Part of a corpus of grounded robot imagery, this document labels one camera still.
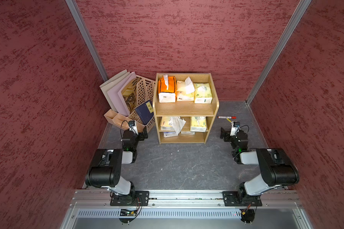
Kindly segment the green yellow tissue pack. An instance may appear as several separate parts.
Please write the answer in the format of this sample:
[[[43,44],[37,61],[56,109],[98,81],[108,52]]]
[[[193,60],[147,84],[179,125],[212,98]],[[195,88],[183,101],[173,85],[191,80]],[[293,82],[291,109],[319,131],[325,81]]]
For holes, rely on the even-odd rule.
[[[213,95],[209,83],[194,83],[194,103],[211,104]]]

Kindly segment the orange tissue pack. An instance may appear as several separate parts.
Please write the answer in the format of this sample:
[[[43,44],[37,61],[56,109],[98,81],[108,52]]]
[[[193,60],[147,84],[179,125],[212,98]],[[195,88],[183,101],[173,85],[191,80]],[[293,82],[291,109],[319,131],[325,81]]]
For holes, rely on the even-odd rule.
[[[158,80],[158,98],[160,103],[175,103],[177,86],[174,76],[164,74]]]

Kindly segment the cream tissue pack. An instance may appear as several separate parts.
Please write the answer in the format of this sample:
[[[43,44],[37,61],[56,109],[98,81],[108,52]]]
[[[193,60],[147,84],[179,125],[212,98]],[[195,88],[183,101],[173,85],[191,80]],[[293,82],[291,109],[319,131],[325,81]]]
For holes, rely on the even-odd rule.
[[[194,101],[195,87],[190,77],[187,77],[184,81],[177,81],[177,102]]]

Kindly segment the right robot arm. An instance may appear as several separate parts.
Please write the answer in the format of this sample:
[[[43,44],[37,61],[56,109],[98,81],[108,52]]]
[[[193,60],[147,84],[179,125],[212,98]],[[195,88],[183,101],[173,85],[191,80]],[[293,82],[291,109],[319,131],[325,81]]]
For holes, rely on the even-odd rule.
[[[300,180],[297,167],[281,148],[248,149],[248,134],[239,128],[220,130],[220,138],[232,146],[232,156],[239,165],[258,165],[260,174],[239,185],[237,199],[243,203],[274,188],[291,186]]]

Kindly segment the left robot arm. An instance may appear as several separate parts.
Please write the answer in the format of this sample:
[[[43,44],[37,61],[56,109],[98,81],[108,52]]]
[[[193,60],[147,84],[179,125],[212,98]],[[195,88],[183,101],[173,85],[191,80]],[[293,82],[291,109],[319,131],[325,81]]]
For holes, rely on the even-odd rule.
[[[122,148],[97,149],[85,177],[86,185],[107,189],[123,201],[135,200],[135,187],[121,176],[121,166],[135,163],[138,143],[146,138],[146,127],[139,133],[128,129],[122,135]]]

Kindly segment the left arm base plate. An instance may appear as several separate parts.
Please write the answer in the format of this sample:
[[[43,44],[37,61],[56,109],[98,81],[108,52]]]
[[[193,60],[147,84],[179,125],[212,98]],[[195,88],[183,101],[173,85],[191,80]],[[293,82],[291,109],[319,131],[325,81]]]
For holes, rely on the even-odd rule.
[[[145,207],[149,203],[149,191],[132,191],[129,195],[116,195],[111,196],[111,206],[135,206]]]

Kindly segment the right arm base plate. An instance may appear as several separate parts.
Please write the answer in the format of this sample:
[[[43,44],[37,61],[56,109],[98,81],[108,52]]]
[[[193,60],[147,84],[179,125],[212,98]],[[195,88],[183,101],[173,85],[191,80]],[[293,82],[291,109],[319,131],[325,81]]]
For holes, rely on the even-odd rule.
[[[261,196],[250,196],[238,191],[223,191],[222,196],[226,207],[262,207]]]

